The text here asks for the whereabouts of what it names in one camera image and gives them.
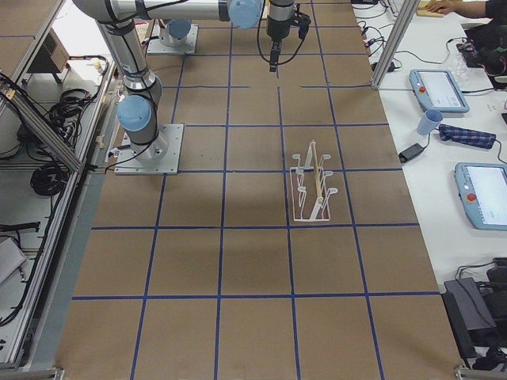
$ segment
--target blue cup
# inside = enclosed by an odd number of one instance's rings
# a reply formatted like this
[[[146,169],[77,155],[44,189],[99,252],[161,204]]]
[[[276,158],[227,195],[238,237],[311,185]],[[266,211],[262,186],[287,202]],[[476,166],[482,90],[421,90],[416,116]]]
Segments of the blue cup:
[[[422,116],[419,125],[417,126],[417,133],[421,136],[431,133],[433,129],[438,127],[444,116],[438,109],[430,108]]]

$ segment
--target tablet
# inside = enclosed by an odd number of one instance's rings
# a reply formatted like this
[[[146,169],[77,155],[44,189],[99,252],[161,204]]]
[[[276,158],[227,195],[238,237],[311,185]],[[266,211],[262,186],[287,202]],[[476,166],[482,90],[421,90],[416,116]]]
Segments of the tablet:
[[[474,227],[507,230],[507,165],[460,162],[454,175],[465,213]]]
[[[418,70],[409,74],[410,84],[422,109],[438,109],[440,112],[465,113],[470,110],[451,71]]]

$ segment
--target mounting plate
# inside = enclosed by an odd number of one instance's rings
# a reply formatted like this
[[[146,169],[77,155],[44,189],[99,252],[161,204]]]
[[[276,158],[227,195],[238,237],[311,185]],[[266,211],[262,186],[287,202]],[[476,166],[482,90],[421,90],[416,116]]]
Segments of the mounting plate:
[[[145,174],[177,174],[177,167],[180,161],[181,140],[183,140],[183,124],[164,124],[160,128],[166,140],[169,142],[169,148],[164,157],[150,162],[138,161],[135,158],[115,167],[116,174],[145,175]],[[125,134],[122,141],[123,145],[130,144],[130,139]],[[118,156],[118,161],[125,161],[132,158],[134,154],[131,150],[122,150]]]
[[[197,30],[198,26],[196,24],[192,24],[190,27],[190,32],[187,35],[187,40],[178,46],[170,47],[162,44],[159,39],[151,40],[148,44],[148,52],[150,55],[184,55],[184,54],[195,54],[196,53],[196,45],[197,45]],[[160,27],[158,25],[154,25],[153,32],[151,36],[158,37],[158,32],[160,31]]]

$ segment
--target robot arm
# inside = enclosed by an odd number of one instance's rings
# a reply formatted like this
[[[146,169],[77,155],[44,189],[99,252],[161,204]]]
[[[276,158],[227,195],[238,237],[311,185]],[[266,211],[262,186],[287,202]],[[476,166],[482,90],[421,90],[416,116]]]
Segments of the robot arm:
[[[263,0],[73,0],[85,14],[95,19],[112,57],[124,76],[128,94],[118,106],[118,119],[131,140],[138,160],[163,157],[167,141],[158,133],[157,107],[162,83],[144,58],[134,17],[163,21],[197,19],[232,21],[241,29],[257,25]],[[310,18],[294,10],[294,0],[272,0],[268,35],[272,38],[269,65],[276,71],[281,41],[292,25],[299,26],[304,40]]]

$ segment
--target robot end effector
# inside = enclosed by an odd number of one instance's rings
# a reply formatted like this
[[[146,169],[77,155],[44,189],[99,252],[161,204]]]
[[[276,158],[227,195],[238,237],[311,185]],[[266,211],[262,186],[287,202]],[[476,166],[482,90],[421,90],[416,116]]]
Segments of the robot end effector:
[[[305,40],[310,28],[310,17],[299,10],[299,4],[294,9],[294,0],[271,0],[268,15],[268,36],[271,37],[271,52],[269,55],[269,71],[275,72],[276,67],[291,61],[298,53],[303,41]],[[298,26],[299,39],[301,43],[297,47],[294,55],[279,63],[282,39],[287,37],[291,26]]]

